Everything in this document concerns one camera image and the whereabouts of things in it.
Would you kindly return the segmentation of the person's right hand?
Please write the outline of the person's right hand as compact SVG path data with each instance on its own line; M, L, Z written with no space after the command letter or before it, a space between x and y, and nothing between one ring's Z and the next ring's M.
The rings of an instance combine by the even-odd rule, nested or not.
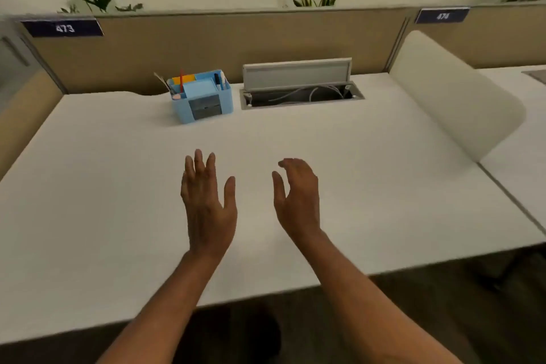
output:
M278 163L286 172L289 192L284 210L276 210L277 219L296 245L320 231L318 177L307 162L285 158Z

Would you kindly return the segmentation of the person's left hand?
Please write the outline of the person's left hand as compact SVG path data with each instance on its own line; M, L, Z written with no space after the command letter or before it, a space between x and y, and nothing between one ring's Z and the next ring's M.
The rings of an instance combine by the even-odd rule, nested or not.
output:
M216 156L210 153L206 164L206 183L194 184L194 157L185 158L181 198L187 215L190 251L221 260L235 236L236 211L223 209L218 193Z

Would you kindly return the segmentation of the person's left forearm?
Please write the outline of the person's left forearm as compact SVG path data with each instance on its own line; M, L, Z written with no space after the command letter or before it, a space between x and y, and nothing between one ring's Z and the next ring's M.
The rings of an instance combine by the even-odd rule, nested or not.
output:
M197 303L226 250L188 250L97 364L172 364Z

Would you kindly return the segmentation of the person's right forearm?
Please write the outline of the person's right forearm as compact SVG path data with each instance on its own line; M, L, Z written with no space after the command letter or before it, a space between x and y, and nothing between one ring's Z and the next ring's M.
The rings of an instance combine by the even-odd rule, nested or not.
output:
M462 364L394 304L321 229L290 238L315 272L357 354L372 364Z

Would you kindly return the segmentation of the blue desk organizer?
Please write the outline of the blue desk organizer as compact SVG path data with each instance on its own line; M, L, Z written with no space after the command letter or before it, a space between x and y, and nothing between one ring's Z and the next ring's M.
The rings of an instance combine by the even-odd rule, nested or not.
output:
M180 85L174 85L171 78L167 83L171 86L171 104L175 115L182 124L193 123L197 120L215 117L233 112L233 97L231 86L226 79L226 90L220 85L220 71L214 70L194 74L196 79L213 78L218 92L215 95L187 99L185 93L181 95Z

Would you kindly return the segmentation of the blue note pad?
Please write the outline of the blue note pad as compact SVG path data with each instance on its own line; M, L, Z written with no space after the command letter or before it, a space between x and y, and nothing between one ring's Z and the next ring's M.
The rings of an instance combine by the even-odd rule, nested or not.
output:
M184 83L183 91L186 98L190 100L215 95L218 89L213 78L204 78Z

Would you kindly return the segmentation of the long beige partition panel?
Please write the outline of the long beige partition panel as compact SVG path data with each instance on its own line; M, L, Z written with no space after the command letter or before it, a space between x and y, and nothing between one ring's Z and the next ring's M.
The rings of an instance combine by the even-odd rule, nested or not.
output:
M100 16L102 36L31 36L16 28L69 94L164 92L154 76L221 69L242 82L245 64L350 57L355 73L384 71L408 8Z

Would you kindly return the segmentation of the beige side partition panel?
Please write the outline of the beige side partition panel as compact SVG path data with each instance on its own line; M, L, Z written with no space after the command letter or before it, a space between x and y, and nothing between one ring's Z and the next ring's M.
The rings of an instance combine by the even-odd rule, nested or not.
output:
M0 181L64 95L22 25L0 16Z

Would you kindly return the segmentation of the wide dark blue label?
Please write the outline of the wide dark blue label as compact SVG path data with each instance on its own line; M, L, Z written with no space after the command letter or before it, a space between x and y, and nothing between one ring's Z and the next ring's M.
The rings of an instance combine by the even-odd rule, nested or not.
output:
M33 38L104 36L94 18L22 20L21 24Z

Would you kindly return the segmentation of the white rounded desk divider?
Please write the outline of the white rounded desk divider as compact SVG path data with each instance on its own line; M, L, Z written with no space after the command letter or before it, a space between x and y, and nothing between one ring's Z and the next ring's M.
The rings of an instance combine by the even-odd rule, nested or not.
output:
M526 120L522 101L421 31L411 31L390 76L474 162Z

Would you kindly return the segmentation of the small dark blue label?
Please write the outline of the small dark blue label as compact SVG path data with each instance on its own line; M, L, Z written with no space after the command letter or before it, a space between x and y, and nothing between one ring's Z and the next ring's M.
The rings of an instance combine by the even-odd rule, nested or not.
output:
M417 14L415 24L451 24L465 20L470 7L423 8Z

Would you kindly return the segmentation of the short beige partition panel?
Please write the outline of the short beige partition panel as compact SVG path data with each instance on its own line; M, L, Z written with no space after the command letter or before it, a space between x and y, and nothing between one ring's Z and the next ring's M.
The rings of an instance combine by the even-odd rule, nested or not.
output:
M471 8L460 23L415 24L420 10L405 19L386 70L390 70L405 38L414 30L426 34L474 68L546 65L546 2L459 7Z

